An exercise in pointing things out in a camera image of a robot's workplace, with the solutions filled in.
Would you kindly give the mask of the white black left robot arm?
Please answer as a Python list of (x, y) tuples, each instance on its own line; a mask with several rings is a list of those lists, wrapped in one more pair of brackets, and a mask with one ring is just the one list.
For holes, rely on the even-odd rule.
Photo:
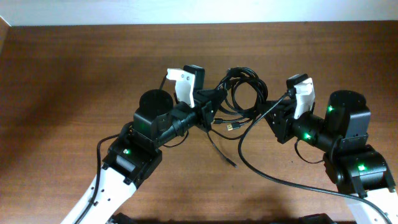
[(219, 89), (196, 90), (195, 106), (174, 104), (164, 90), (145, 92), (120, 133), (114, 134), (105, 158), (97, 158), (97, 174), (64, 223), (106, 223), (142, 185), (162, 161), (161, 146), (196, 126), (208, 132), (226, 98)]

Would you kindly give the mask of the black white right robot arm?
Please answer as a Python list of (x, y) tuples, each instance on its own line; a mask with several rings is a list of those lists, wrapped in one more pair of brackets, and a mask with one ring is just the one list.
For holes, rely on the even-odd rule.
[(296, 96), (260, 107), (278, 142), (296, 137), (324, 152), (325, 172), (357, 223), (397, 223), (396, 183), (385, 158), (367, 143), (371, 112), (365, 97), (335, 91), (323, 118), (308, 109), (294, 118), (298, 108)]

